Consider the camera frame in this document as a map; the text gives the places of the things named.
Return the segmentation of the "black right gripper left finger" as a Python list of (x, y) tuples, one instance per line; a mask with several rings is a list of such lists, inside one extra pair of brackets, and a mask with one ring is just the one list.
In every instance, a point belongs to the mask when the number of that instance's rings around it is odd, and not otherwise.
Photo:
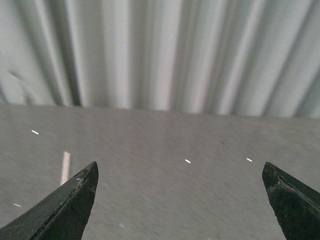
[(2, 240), (80, 240), (99, 180), (95, 161), (0, 229)]

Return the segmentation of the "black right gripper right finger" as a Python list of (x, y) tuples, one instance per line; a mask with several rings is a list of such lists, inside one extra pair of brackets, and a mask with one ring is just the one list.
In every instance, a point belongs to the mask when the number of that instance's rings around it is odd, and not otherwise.
[(320, 238), (320, 193), (270, 162), (262, 180), (278, 224), (287, 240)]

